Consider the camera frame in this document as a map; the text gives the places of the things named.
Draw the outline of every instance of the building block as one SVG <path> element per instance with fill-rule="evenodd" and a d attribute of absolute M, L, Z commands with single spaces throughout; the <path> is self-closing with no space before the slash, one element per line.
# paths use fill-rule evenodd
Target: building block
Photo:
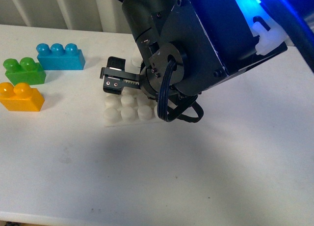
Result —
<path fill-rule="evenodd" d="M 0 102 L 11 112 L 39 112 L 44 101 L 38 89 L 26 83 L 0 84 Z"/>
<path fill-rule="evenodd" d="M 38 44 L 37 59 L 44 70 L 82 70 L 85 59 L 82 50 L 76 44 L 69 43 L 65 49 L 59 43 L 55 43 L 49 48 L 45 43 Z"/>
<path fill-rule="evenodd" d="M 27 83 L 29 85 L 42 85 L 45 83 L 46 73 L 43 67 L 30 57 L 23 58 L 20 63 L 15 59 L 7 59 L 3 66 L 6 77 L 13 85 Z"/>
<path fill-rule="evenodd" d="M 164 122 L 158 118 L 157 102 L 141 90 L 124 87 L 121 95 L 105 95 L 105 127 Z"/>

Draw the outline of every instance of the orange toy block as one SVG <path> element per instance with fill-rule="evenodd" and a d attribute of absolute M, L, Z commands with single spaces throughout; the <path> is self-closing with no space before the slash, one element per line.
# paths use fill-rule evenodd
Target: orange toy block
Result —
<path fill-rule="evenodd" d="M 0 102 L 11 112 L 39 112 L 44 101 L 38 89 L 26 83 L 0 84 Z"/>

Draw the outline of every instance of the white baseplate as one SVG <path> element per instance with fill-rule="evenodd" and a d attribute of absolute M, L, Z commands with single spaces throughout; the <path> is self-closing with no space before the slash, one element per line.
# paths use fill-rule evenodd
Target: white baseplate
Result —
<path fill-rule="evenodd" d="M 157 102 L 129 87 L 121 95 L 106 93 L 104 119 L 105 127 L 163 122 L 157 115 Z"/>

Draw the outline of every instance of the block stud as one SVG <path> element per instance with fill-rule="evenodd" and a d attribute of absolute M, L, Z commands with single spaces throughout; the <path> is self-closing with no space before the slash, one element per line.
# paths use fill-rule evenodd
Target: block stud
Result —
<path fill-rule="evenodd" d="M 20 98 L 30 97 L 33 93 L 33 90 L 27 83 L 19 83 L 15 85 L 13 91 Z"/>
<path fill-rule="evenodd" d="M 67 46 L 65 46 L 65 52 L 72 56 L 79 54 L 78 47 L 74 43 L 69 43 Z"/>
<path fill-rule="evenodd" d="M 59 43 L 55 43 L 51 46 L 51 52 L 55 56 L 62 56 L 65 53 L 63 46 Z"/>
<path fill-rule="evenodd" d="M 3 66 L 8 72 L 14 73 L 21 70 L 21 66 L 15 59 L 7 59 L 4 61 Z"/>
<path fill-rule="evenodd" d="M 48 56 L 51 53 L 49 46 L 46 43 L 38 44 L 36 50 L 41 56 Z"/>
<path fill-rule="evenodd" d="M 32 71 L 36 69 L 36 63 L 33 58 L 25 57 L 20 61 L 23 70 Z"/>
<path fill-rule="evenodd" d="M 8 98 L 14 96 L 14 86 L 11 83 L 4 82 L 0 84 L 0 97 Z"/>

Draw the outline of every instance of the white table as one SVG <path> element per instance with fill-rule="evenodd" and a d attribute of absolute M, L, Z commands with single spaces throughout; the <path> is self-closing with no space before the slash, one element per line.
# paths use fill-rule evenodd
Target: white table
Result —
<path fill-rule="evenodd" d="M 44 225 L 312 226 L 314 75 L 294 48 L 203 93 L 197 124 L 105 128 L 100 68 L 131 35 L 0 26 L 0 62 L 73 42 L 39 113 L 0 106 L 0 220 Z M 8 81 L 4 68 L 0 82 Z"/>

